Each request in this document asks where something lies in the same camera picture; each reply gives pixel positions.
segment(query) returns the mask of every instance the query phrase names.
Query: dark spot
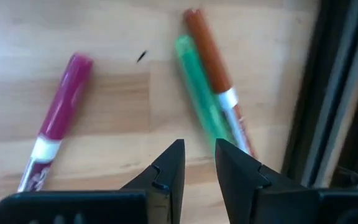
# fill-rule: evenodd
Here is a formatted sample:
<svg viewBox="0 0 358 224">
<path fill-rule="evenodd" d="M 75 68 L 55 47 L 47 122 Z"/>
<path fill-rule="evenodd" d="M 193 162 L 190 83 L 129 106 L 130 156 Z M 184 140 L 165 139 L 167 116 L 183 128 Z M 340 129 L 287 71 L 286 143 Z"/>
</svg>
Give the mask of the dark spot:
<svg viewBox="0 0 358 224">
<path fill-rule="evenodd" d="M 136 63 L 139 63 L 140 60 L 142 60 L 142 58 L 144 57 L 144 55 L 146 55 L 147 50 L 143 51 L 143 53 L 139 56 L 139 58 L 137 59 Z"/>
<path fill-rule="evenodd" d="M 138 166 L 139 164 L 140 164 L 140 162 L 138 161 L 138 162 L 135 162 L 133 164 L 124 164 L 124 165 L 120 166 L 120 168 L 122 168 L 122 169 L 130 168 L 132 166 Z"/>
</svg>

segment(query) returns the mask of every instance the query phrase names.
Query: wood grain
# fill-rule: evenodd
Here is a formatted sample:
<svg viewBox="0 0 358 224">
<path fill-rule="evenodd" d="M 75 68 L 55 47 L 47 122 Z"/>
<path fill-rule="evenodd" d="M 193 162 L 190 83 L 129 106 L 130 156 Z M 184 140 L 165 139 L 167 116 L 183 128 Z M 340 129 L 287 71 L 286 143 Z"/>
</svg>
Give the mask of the wood grain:
<svg viewBox="0 0 358 224">
<path fill-rule="evenodd" d="M 344 147 L 347 134 L 353 122 L 354 114 L 358 106 L 358 79 L 356 80 L 355 87 L 352 90 L 351 97 L 349 100 L 349 105 L 346 108 L 344 113 L 344 118 L 339 127 L 338 135 L 335 139 L 335 145 L 332 153 L 329 155 L 328 165 L 323 171 L 323 181 L 321 185 L 315 185 L 315 187 L 329 187 L 333 179 L 333 175 L 337 169 L 339 158 Z"/>
<path fill-rule="evenodd" d="M 228 223 L 173 52 L 194 6 L 206 12 L 261 162 L 279 170 L 316 0 L 0 0 L 0 198 L 17 188 L 67 60 L 84 52 L 93 77 L 46 189 L 119 188 L 183 138 L 182 223 Z"/>
</svg>

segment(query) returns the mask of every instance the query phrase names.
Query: metal frame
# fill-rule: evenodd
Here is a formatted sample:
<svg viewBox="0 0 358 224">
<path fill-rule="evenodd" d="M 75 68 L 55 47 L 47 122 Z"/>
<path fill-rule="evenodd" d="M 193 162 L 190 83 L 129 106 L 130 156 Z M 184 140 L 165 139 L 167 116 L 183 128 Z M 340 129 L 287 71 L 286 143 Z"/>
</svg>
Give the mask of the metal frame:
<svg viewBox="0 0 358 224">
<path fill-rule="evenodd" d="M 356 56 L 358 1 L 321 1 L 282 169 L 304 186 L 315 183 L 325 152 L 332 151 L 357 79 Z"/>
<path fill-rule="evenodd" d="M 320 187 L 323 183 L 323 179 L 325 176 L 325 171 L 328 166 L 329 158 L 331 157 L 331 153 L 335 147 L 336 138 L 339 133 L 339 128 L 341 127 L 341 123 L 344 119 L 344 115 L 347 111 L 347 107 L 349 106 L 349 102 L 351 100 L 353 89 L 358 83 L 358 44 L 356 53 L 353 56 L 353 60 L 351 62 L 351 68 L 349 70 L 349 75 L 344 85 L 344 91 L 341 96 L 341 101 L 337 109 L 337 113 L 334 118 L 334 124 L 329 133 L 328 142 L 324 149 L 323 160 L 320 163 L 318 173 L 316 176 L 316 180 L 314 182 L 315 187 Z"/>
</svg>

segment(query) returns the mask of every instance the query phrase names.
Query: green marker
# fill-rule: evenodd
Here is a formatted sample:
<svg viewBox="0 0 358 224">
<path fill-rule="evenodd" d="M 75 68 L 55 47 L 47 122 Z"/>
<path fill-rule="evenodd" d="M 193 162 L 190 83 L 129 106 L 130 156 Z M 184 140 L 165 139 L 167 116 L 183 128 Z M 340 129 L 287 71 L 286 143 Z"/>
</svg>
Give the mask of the green marker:
<svg viewBox="0 0 358 224">
<path fill-rule="evenodd" d="M 188 35 L 179 37 L 175 41 L 175 49 L 197 117 L 207 134 L 212 152 L 215 153 L 217 138 L 233 142 L 228 124 L 206 79 L 193 39 Z"/>
</svg>

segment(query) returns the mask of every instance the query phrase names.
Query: black plastic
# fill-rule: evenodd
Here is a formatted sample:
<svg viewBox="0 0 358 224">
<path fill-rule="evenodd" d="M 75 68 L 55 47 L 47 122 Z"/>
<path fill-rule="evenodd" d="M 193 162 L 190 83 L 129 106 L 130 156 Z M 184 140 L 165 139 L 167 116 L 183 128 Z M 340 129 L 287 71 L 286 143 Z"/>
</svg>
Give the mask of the black plastic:
<svg viewBox="0 0 358 224">
<path fill-rule="evenodd" d="M 121 190 L 23 192 L 0 201 L 0 224 L 178 224 L 185 178 L 185 143 L 176 140 Z"/>
<path fill-rule="evenodd" d="M 223 139 L 216 170 L 232 224 L 358 223 L 358 190 L 304 188 Z"/>
<path fill-rule="evenodd" d="M 316 182 L 358 45 L 358 1 L 320 1 L 282 173 Z"/>
</svg>

